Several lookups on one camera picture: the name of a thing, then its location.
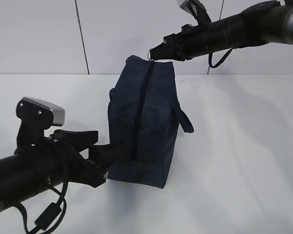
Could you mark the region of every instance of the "black wire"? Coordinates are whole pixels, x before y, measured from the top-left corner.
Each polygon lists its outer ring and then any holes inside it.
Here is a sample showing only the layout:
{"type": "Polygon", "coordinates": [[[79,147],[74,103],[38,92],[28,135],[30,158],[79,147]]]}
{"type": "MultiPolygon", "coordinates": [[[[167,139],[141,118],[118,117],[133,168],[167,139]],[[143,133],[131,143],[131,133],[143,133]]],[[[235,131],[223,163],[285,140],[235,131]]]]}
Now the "black wire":
{"type": "Polygon", "coordinates": [[[222,4],[221,4],[221,9],[220,9],[220,14],[219,14],[219,20],[221,19],[222,17],[222,14],[223,14],[223,10],[224,10],[224,5],[225,5],[225,0],[223,0],[222,4]]]}
{"type": "MultiPolygon", "coordinates": [[[[58,191],[56,188],[54,188],[52,185],[47,184],[47,188],[52,190],[53,192],[55,192],[56,194],[58,194],[60,197],[57,201],[57,205],[60,206],[63,203],[63,209],[61,212],[60,217],[58,218],[58,220],[56,221],[56,223],[52,226],[52,228],[50,228],[49,230],[40,233],[40,234],[50,234],[52,232],[54,232],[58,226],[61,224],[61,222],[64,219],[64,216],[66,214],[66,210],[67,210],[67,202],[65,200],[65,195],[67,192],[67,188],[68,188],[68,169],[67,169],[67,163],[65,160],[65,155],[63,150],[60,150],[57,148],[57,146],[55,146],[55,142],[51,139],[46,140],[47,144],[52,144],[52,146],[54,146],[57,155],[59,155],[61,157],[61,161],[62,161],[62,165],[63,165],[63,187],[62,187],[62,191],[58,191]]],[[[67,145],[63,145],[64,147],[62,149],[69,151],[68,147],[66,147],[67,145]]],[[[30,232],[28,231],[28,227],[27,227],[27,220],[28,220],[28,214],[26,211],[26,208],[20,203],[17,202],[15,204],[12,204],[11,206],[17,208],[19,210],[19,212],[21,213],[22,217],[23,217],[23,224],[24,224],[24,230],[26,232],[26,234],[36,234],[37,232],[40,231],[40,227],[36,226],[33,230],[31,230],[30,232]]]]}
{"type": "Polygon", "coordinates": [[[219,67],[225,60],[226,58],[228,58],[228,56],[231,54],[231,52],[233,51],[234,48],[229,49],[225,55],[219,60],[218,63],[216,63],[215,65],[212,64],[212,58],[213,58],[213,54],[209,54],[209,67],[211,68],[216,68],[219,67]]]}

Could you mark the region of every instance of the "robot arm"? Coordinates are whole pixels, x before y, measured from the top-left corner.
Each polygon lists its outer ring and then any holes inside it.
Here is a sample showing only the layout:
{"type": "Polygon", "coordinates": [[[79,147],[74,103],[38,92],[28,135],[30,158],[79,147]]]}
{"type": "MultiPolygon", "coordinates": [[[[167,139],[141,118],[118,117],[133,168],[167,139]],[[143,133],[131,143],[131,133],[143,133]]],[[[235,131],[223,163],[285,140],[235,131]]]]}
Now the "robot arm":
{"type": "Polygon", "coordinates": [[[215,22],[209,20],[200,1],[178,0],[178,3],[197,19],[198,25],[185,25],[180,33],[164,37],[162,44],[150,50],[153,60],[185,61],[271,42],[293,45],[293,0],[287,0],[285,5],[276,0],[262,2],[215,22]]]}

